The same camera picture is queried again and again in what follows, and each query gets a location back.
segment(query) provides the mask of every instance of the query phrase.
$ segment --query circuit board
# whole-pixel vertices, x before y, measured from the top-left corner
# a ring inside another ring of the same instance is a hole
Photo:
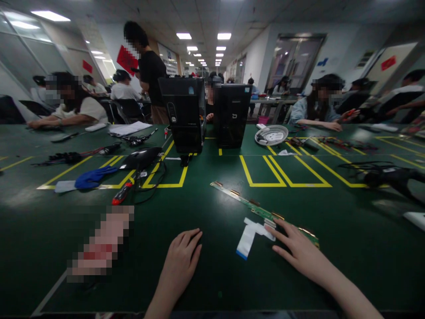
[[[220,183],[220,182],[217,182],[217,181],[215,181],[215,182],[212,182],[212,183],[210,183],[210,186],[212,186],[212,187],[214,187],[214,188],[216,188],[216,189],[218,189],[219,191],[222,191],[223,193],[225,193],[225,194],[227,194],[227,195],[229,195],[230,197],[232,197],[232,198],[234,198],[234,199],[236,199],[237,201],[239,201],[239,202],[241,202],[241,203],[243,203],[243,204],[245,204],[246,206],[248,206],[250,209],[251,209],[251,212],[252,213],[254,213],[254,214],[256,214],[256,215],[259,215],[260,217],[262,217],[262,218],[264,218],[264,219],[268,219],[268,220],[270,220],[270,221],[272,221],[273,222],[273,218],[280,218],[280,219],[283,219],[283,220],[285,220],[282,216],[280,216],[280,215],[278,215],[278,214],[276,214],[276,213],[271,213],[271,212],[269,212],[269,211],[267,211],[267,210],[265,210],[265,209],[263,209],[263,208],[261,208],[260,207],[260,205],[258,204],[258,203],[256,203],[255,201],[253,201],[253,200],[246,200],[245,198],[243,198],[243,197],[241,197],[240,196],[240,193],[239,192],[237,192],[237,191],[234,191],[234,190],[228,190],[227,188],[225,188],[225,187],[223,187],[223,184],[222,183]],[[319,246],[319,239],[315,236],[315,235],[313,235],[311,232],[309,232],[309,231],[307,231],[307,230],[305,230],[305,229],[303,229],[303,228],[300,228],[300,227],[297,227],[300,231],[301,231],[301,233],[302,234],[304,234],[317,248],[319,248],[320,249],[320,246]]]

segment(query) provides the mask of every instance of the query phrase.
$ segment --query computer case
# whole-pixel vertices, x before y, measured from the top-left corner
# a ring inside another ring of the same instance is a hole
[[[247,123],[252,86],[222,84],[215,90],[214,130],[219,148],[240,148]]]
[[[205,140],[205,86],[201,78],[159,78],[177,152],[201,153]]]

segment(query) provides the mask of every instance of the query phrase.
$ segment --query red sign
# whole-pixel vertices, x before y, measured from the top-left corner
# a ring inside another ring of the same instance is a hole
[[[134,72],[131,70],[131,68],[139,68],[137,59],[124,46],[121,46],[118,57],[116,58],[116,62],[132,76],[134,76]]]
[[[93,67],[85,60],[83,60],[83,69],[88,71],[89,73],[93,72]]]
[[[393,66],[395,63],[396,63],[395,55],[393,55],[391,58],[381,63],[381,70],[385,71],[389,67]]]

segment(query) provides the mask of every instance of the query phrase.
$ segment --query black t-shirt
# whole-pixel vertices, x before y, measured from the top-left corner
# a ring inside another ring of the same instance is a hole
[[[139,69],[140,81],[149,84],[151,104],[165,106],[158,84],[158,78],[163,78],[167,74],[164,62],[154,51],[148,51],[139,59]]]

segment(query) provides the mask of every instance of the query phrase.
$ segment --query desk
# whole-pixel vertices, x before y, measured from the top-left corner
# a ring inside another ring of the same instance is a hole
[[[146,146],[163,145],[165,125],[158,128]],[[241,149],[219,150],[216,141],[208,138],[203,152],[193,157],[186,170],[179,161],[167,161],[163,181],[167,186],[135,208],[134,233],[108,282],[86,292],[80,284],[58,279],[67,260],[107,212],[105,206],[110,205],[117,189],[59,195],[52,188],[58,180],[74,180],[112,156],[93,156],[73,166],[30,164],[57,152],[85,152],[111,145],[117,139],[101,129],[52,144],[50,139],[56,132],[0,125],[0,167],[5,169],[0,176],[0,315],[29,316],[56,283],[58,288],[42,307],[43,313],[145,311],[171,241],[180,232],[196,227],[204,232],[201,258],[176,310],[335,310],[331,297],[276,255],[273,243],[264,236],[255,237],[247,261],[236,254],[244,218],[262,221],[245,205],[211,187],[215,180],[315,234],[322,252],[379,310],[423,310],[425,234],[401,217],[406,211],[423,210],[391,189],[365,190],[337,165],[390,160],[423,170],[425,165],[415,159],[424,159],[425,144],[386,132],[374,134],[353,124],[343,128],[341,133],[311,128],[298,135],[370,141],[379,150],[364,155],[331,146],[333,151],[320,147],[315,156],[307,155],[308,149],[297,149],[300,155],[296,157],[275,156],[280,150],[256,144],[257,128],[247,125]],[[208,125],[207,136],[212,137],[212,131]],[[177,157],[171,144],[170,138],[164,150],[169,157]],[[133,152],[124,148],[113,155],[118,160],[115,166],[124,160],[122,156]],[[294,152],[287,144],[281,149]],[[126,176],[127,171],[117,172],[103,184],[118,185]],[[411,182],[410,187],[425,200],[423,184]]]
[[[296,99],[296,97],[288,97],[288,98],[276,99],[276,100],[269,100],[267,98],[259,98],[258,100],[251,100],[250,103],[266,104],[267,108],[266,108],[266,113],[264,114],[264,116],[269,116],[271,106],[274,104],[277,104],[278,106],[276,107],[276,111],[273,114],[273,119],[271,121],[271,124],[276,124],[278,121],[279,113],[280,113],[280,110],[282,109],[282,106],[287,104],[295,104],[297,101],[298,100]]]

